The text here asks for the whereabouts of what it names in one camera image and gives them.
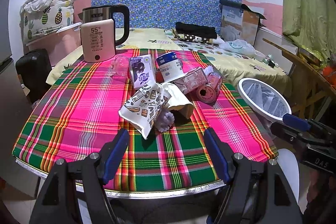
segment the electric kettle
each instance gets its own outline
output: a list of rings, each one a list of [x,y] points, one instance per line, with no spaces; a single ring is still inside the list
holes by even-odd
[[[114,13],[124,15],[124,35],[116,41]],[[104,5],[83,9],[80,15],[81,42],[84,60],[96,63],[116,55],[116,46],[121,45],[129,36],[129,9],[126,5]]]

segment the kettle handle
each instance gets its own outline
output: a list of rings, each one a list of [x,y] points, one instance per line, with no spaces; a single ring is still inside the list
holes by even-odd
[[[126,41],[129,36],[129,8],[126,5],[118,4],[111,6],[112,14],[122,13],[124,15],[124,35],[115,41],[115,46],[119,46]]]

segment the can opening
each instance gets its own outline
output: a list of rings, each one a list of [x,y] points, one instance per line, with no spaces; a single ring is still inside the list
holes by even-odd
[[[200,93],[201,96],[205,96],[207,91],[206,90],[200,90],[199,93]]]

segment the trash bag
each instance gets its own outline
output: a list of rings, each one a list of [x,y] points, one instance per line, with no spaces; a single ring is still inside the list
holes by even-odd
[[[273,91],[257,83],[245,82],[242,85],[247,96],[261,109],[269,114],[282,118],[287,108]]]
[[[234,41],[228,41],[219,45],[223,50],[243,54],[249,57],[254,57],[255,49],[251,44],[248,44],[245,40],[236,39]]]

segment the green curtain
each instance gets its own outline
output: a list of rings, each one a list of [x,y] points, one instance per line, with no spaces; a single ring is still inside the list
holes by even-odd
[[[283,0],[282,30],[297,46],[318,51],[326,61],[336,53],[334,0]]]

